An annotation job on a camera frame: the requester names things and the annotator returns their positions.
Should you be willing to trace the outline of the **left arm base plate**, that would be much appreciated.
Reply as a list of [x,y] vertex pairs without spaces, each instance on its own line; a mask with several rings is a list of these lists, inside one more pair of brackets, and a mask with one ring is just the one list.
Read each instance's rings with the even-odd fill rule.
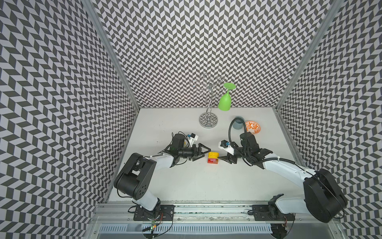
[[148,211],[141,206],[135,207],[133,221],[172,221],[174,218],[175,205],[160,205],[153,211]]

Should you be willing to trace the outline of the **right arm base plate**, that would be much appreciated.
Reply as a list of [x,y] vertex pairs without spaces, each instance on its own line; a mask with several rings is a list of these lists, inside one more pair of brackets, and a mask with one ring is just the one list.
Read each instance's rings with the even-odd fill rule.
[[253,216],[256,221],[293,221],[294,214],[283,214],[273,205],[252,205]]

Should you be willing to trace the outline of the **red long lego brick front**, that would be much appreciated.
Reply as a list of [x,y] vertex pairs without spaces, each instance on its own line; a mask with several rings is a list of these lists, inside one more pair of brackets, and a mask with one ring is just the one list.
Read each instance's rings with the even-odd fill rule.
[[208,158],[208,163],[209,164],[218,164],[218,159],[217,158]]

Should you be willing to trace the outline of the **yellow curved lego brick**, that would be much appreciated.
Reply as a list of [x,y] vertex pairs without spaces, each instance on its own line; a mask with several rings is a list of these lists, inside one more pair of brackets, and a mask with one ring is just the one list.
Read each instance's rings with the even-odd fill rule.
[[209,152],[208,153],[208,159],[218,159],[219,153],[218,152]]

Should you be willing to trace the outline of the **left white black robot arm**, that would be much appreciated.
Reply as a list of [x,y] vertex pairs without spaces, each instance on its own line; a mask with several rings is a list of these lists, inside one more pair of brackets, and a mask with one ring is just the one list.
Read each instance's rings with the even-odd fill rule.
[[193,133],[186,135],[179,132],[173,134],[171,142],[156,155],[133,153],[114,180],[117,193],[125,194],[150,213],[158,212],[160,199],[148,189],[154,172],[180,165],[181,158],[196,161],[210,153],[211,149],[204,144],[194,144],[197,139]]

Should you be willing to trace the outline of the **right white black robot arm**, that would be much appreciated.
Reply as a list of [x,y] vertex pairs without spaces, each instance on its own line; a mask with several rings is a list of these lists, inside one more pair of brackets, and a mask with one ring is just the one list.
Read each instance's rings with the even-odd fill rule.
[[242,158],[249,166],[276,173],[302,189],[299,195],[280,193],[266,205],[254,205],[251,212],[256,220],[292,220],[296,214],[310,214],[318,221],[328,223],[344,212],[348,200],[328,170],[299,166],[293,160],[260,148],[250,132],[241,134],[240,141],[240,146],[227,140],[219,142],[218,147],[227,153],[221,159],[236,164],[237,159]]

